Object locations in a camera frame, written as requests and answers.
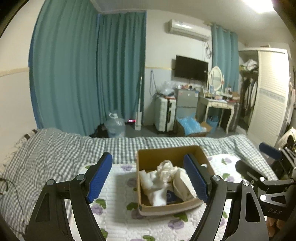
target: curtain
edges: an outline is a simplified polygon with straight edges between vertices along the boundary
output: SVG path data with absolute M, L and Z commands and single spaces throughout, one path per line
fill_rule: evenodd
M 135 118 L 145 44 L 145 12 L 99 16 L 97 81 L 101 123 L 112 111 L 117 111 L 125 121 Z
M 40 127 L 93 133 L 99 123 L 97 38 L 97 11 L 89 0 L 45 1 L 30 54 L 32 105 Z
M 231 86 L 233 91 L 238 91 L 239 52 L 237 34 L 225 31 L 222 27 L 213 24 L 212 39 L 212 66 L 218 66 L 221 69 L 225 79 L 224 87 Z

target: black flat screen television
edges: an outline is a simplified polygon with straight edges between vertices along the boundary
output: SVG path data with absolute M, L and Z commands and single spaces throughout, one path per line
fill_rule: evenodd
M 206 82 L 207 69 L 207 62 L 179 55 L 176 56 L 175 77 Z

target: checkered bedspread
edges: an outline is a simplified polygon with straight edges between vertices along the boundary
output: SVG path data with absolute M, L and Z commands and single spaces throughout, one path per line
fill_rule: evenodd
M 232 154 L 247 160 L 250 164 L 276 180 L 276 176 L 244 135 L 220 139 L 200 137 L 137 137 L 92 139 L 78 134 L 69 134 L 57 129 L 43 129 L 30 138 L 12 157 L 5 168 L 3 177 L 12 181 L 18 190 L 19 207 L 16 191 L 11 184 L 5 192 L 1 183 L 0 212 L 6 222 L 15 230 L 24 232 L 30 220 L 37 198 L 48 179 L 56 182 L 73 179 L 82 166 L 99 160 L 104 152 L 113 155 L 113 163 L 134 163 L 139 149 L 166 148 L 187 145 L 199 145 L 206 156 Z M 70 202 L 66 202 L 70 216 Z

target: purple flower print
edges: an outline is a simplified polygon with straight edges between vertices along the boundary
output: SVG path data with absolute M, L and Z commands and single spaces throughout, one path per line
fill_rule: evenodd
M 229 158 L 224 158 L 224 161 L 226 162 L 226 163 L 232 163 L 232 161 L 229 159 Z
M 127 165 L 127 166 L 121 166 L 121 168 L 125 171 L 130 171 L 132 169 L 132 166 Z
M 170 229 L 182 229 L 184 228 L 184 222 L 180 219 L 173 219 L 169 221 L 168 226 Z
M 142 216 L 139 212 L 139 209 L 137 208 L 137 209 L 132 210 L 131 218 L 132 219 L 143 219 L 143 218 L 145 218 L 145 216 Z
M 233 176 L 229 176 L 228 178 L 226 178 L 227 182 L 234 182 L 234 177 Z
M 137 178 L 136 178 L 136 177 L 130 178 L 126 184 L 127 184 L 130 188 L 135 188 L 136 185 L 137 185 Z
M 99 216 L 103 213 L 103 208 L 100 205 L 93 205 L 91 207 L 91 210 L 94 214 L 97 214 Z
M 222 227 L 226 224 L 226 219 L 222 217 L 219 227 Z

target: silver bolt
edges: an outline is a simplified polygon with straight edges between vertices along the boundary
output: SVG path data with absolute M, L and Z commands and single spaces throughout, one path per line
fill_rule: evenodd
M 221 178 L 220 178 L 218 175 L 214 175 L 214 176 L 213 176 L 213 179 L 214 179 L 215 181 L 220 181 Z
M 54 183 L 54 180 L 53 180 L 53 179 L 49 179 L 49 180 L 46 182 L 46 184 L 47 184 L 48 186 L 52 185 L 53 183 Z
M 85 177 L 84 174 L 79 174 L 76 176 L 76 179 L 80 181 L 80 180 L 83 180 L 84 177 Z
M 243 180 L 242 183 L 243 183 L 245 186 L 250 185 L 250 183 L 249 183 L 247 180 Z
M 260 196 L 260 200 L 261 200 L 261 201 L 265 201 L 266 199 L 267 199 L 267 197 L 266 197 L 265 195 L 261 195 L 261 196 Z

